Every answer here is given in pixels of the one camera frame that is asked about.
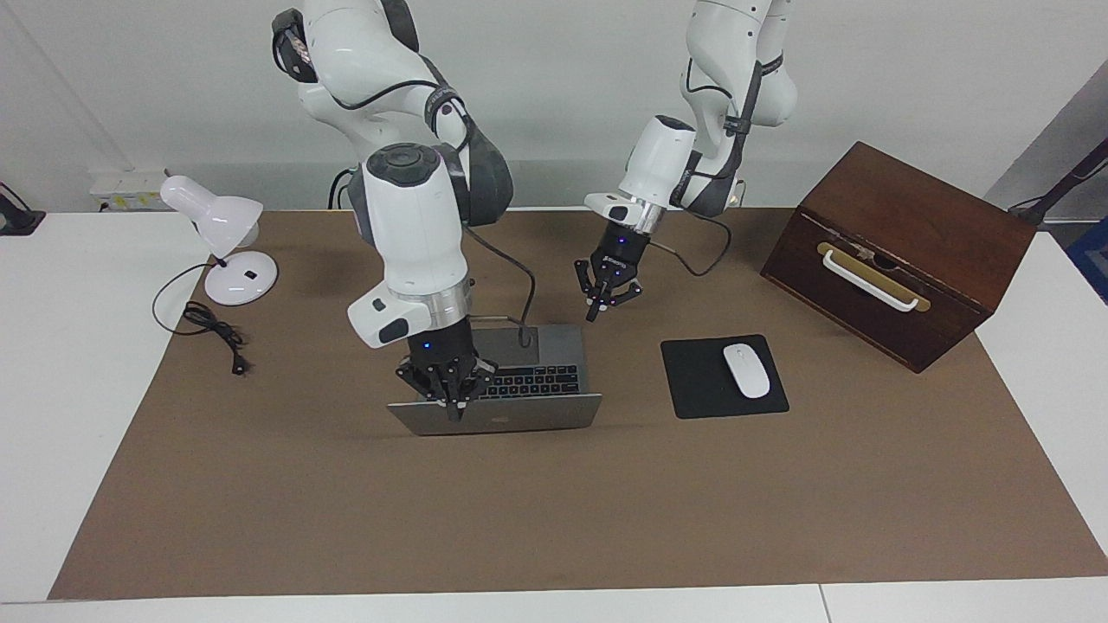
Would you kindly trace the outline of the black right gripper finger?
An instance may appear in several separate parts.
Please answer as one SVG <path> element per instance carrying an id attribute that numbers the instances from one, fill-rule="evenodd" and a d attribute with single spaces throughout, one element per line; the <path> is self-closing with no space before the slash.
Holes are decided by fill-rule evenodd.
<path id="1" fill-rule="evenodd" d="M 427 400 L 443 405 L 452 400 L 451 394 L 448 394 L 448 382 L 444 382 L 438 362 L 400 362 L 396 367 L 396 375 Z"/>
<path id="2" fill-rule="evenodd" d="M 496 362 L 474 362 L 473 367 L 462 375 L 458 367 L 448 369 L 456 375 L 448 378 L 448 421 L 460 422 L 466 410 L 466 405 L 486 394 L 488 386 L 496 375 Z"/>

